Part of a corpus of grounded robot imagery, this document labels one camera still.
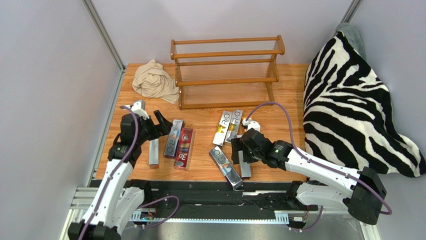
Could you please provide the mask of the red 3D toothpaste box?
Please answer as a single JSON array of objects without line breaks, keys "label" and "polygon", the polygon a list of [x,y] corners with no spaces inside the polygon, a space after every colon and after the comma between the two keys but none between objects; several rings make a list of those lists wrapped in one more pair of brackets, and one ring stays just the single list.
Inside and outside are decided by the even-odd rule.
[{"label": "red 3D toothpaste box", "polygon": [[176,157],[173,165],[175,169],[188,170],[191,161],[194,139],[195,130],[193,128],[184,127],[181,129]]},{"label": "red 3D toothpaste box", "polygon": [[240,164],[240,172],[241,172],[241,178],[243,180],[248,180],[252,177],[251,167],[250,164]]}]

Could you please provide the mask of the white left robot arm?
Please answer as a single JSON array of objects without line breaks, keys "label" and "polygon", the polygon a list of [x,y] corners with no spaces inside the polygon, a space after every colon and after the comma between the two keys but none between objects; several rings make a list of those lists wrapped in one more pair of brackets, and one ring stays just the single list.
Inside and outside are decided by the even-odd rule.
[{"label": "white left robot arm", "polygon": [[157,140],[170,133],[172,122],[159,110],[154,111],[155,124],[142,111],[131,110],[121,118],[117,134],[108,152],[105,175],[92,203],[79,222],[72,222],[67,230],[71,240],[120,240],[133,212],[151,194],[151,184],[134,180],[127,186],[129,175],[142,153],[145,142]]}]

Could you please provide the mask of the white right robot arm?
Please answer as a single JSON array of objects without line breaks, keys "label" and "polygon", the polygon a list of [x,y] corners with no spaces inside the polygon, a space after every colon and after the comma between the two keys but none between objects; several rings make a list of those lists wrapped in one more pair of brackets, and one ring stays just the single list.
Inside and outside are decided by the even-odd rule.
[{"label": "white right robot arm", "polygon": [[270,168],[298,173],[320,182],[314,185],[293,181],[286,191],[287,201],[346,210],[365,224],[377,224],[387,191],[375,170],[336,165],[310,155],[289,142],[271,142],[255,129],[249,129],[230,142],[234,162],[262,162]]}]

